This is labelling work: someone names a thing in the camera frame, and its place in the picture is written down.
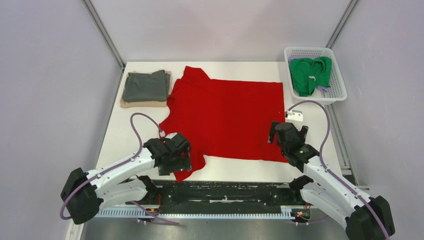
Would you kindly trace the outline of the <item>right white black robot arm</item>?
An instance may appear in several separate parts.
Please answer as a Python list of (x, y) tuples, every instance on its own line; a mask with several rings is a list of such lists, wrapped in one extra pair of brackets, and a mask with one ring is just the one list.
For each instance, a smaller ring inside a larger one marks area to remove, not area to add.
[(327, 164), (321, 153), (306, 144), (308, 127), (272, 122), (269, 143), (276, 142), (288, 163), (303, 175), (289, 183), (289, 199), (306, 202), (336, 221), (350, 240), (388, 240), (396, 232), (389, 202), (372, 197)]

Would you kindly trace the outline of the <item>red t-shirt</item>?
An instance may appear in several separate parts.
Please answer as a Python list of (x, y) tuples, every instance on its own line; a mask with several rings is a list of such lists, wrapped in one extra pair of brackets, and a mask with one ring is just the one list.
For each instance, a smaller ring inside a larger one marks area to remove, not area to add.
[(281, 149), (269, 143), (273, 122), (285, 121), (283, 84), (210, 78), (186, 66), (167, 99), (166, 133), (180, 133), (191, 145), (192, 171), (205, 156), (284, 163)]

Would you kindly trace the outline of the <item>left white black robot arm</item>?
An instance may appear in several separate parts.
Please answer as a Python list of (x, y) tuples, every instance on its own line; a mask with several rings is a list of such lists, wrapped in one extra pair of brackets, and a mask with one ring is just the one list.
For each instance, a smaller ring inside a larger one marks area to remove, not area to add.
[(190, 142), (181, 133), (151, 138), (136, 152), (105, 167), (74, 169), (60, 193), (59, 216), (80, 225), (100, 211), (132, 201), (153, 203), (157, 190), (148, 176), (133, 176), (156, 168), (160, 176), (192, 169)]

